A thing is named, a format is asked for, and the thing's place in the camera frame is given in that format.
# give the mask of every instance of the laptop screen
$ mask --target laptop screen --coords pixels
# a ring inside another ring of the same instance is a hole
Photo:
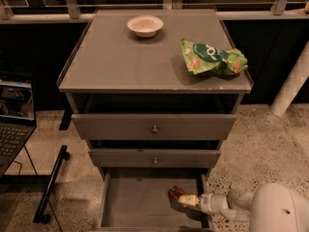
[[[1,79],[0,120],[35,120],[31,83],[26,80]]]

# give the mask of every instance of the laptop keyboard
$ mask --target laptop keyboard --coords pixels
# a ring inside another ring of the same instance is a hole
[[[0,156],[11,156],[26,133],[26,129],[0,126]]]

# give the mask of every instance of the drawer knob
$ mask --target drawer knob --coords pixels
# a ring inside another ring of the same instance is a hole
[[[157,163],[158,163],[158,159],[157,159],[157,158],[154,158],[153,163],[154,163],[154,164],[157,164]]]
[[[158,128],[157,128],[157,126],[153,126],[152,132],[153,132],[153,134],[158,134]]]

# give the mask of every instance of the white pole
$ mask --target white pole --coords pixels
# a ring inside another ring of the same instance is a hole
[[[281,90],[277,94],[270,110],[277,116],[282,116],[298,91],[309,76],[309,42],[303,48],[300,56],[291,70],[288,78],[284,82]]]

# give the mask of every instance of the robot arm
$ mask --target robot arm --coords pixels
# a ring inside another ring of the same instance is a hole
[[[308,232],[309,201],[279,184],[261,186],[254,194],[231,189],[227,195],[188,195],[173,187],[171,196],[188,209],[228,220],[250,221],[250,232]]]

